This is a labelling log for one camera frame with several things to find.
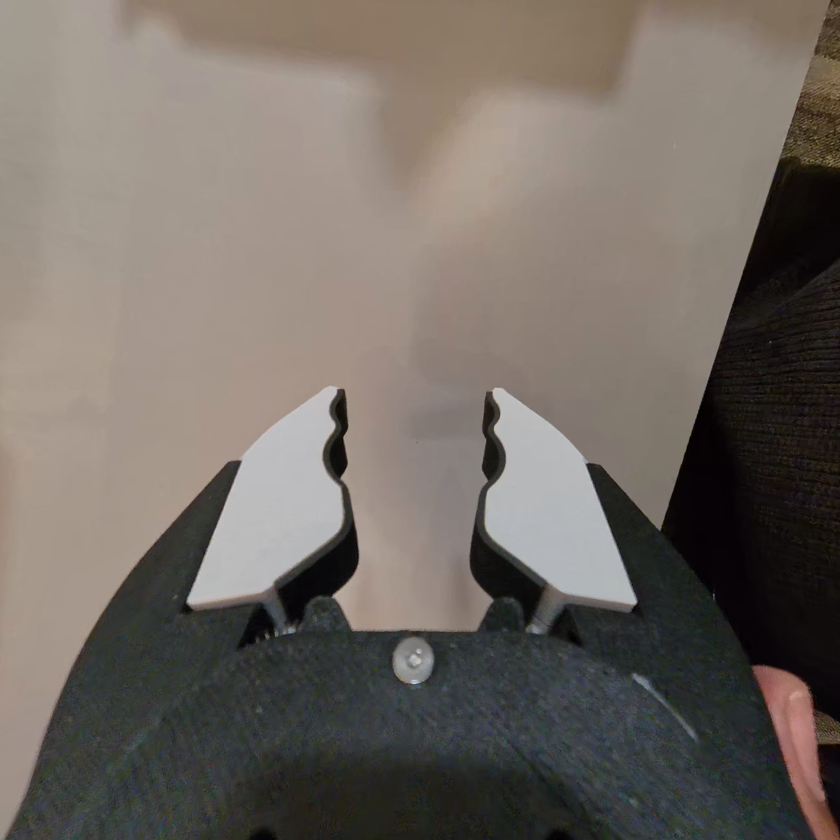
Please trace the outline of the person's left hand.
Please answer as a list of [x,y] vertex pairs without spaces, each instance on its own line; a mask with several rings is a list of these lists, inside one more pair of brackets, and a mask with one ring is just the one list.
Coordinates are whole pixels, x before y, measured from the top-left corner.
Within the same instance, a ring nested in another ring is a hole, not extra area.
[[788,671],[765,665],[752,668],[782,751],[797,800],[807,820],[817,824],[830,818],[820,763],[812,693]]

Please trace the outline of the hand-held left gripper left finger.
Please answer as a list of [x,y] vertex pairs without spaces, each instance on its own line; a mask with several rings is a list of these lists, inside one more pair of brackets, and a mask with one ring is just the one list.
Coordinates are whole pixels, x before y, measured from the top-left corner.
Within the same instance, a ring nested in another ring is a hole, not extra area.
[[192,589],[193,612],[260,606],[279,634],[310,601],[358,568],[345,391],[325,387],[265,431],[241,458]]

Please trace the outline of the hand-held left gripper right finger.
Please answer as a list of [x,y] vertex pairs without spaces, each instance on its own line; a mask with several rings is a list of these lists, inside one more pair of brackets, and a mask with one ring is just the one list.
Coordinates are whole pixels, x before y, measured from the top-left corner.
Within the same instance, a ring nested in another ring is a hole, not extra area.
[[570,606],[631,613],[637,595],[586,458],[500,387],[486,393],[482,432],[486,482],[471,539],[480,588],[515,600],[537,635]]

